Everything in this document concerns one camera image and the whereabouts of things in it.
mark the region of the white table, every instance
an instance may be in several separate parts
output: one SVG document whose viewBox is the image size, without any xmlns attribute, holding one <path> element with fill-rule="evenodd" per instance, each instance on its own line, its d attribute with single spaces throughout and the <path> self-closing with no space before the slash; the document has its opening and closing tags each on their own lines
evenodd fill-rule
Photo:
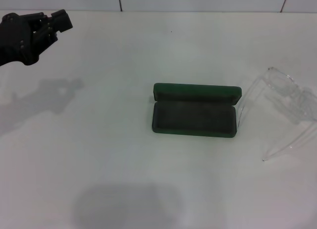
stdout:
<svg viewBox="0 0 317 229">
<path fill-rule="evenodd" d="M 151 130 L 156 82 L 241 86 L 274 66 L 316 89 L 316 14 L 69 15 L 38 63 L 1 67 L 0 228 L 316 228 L 314 144 L 264 163 L 256 126 Z"/>
</svg>

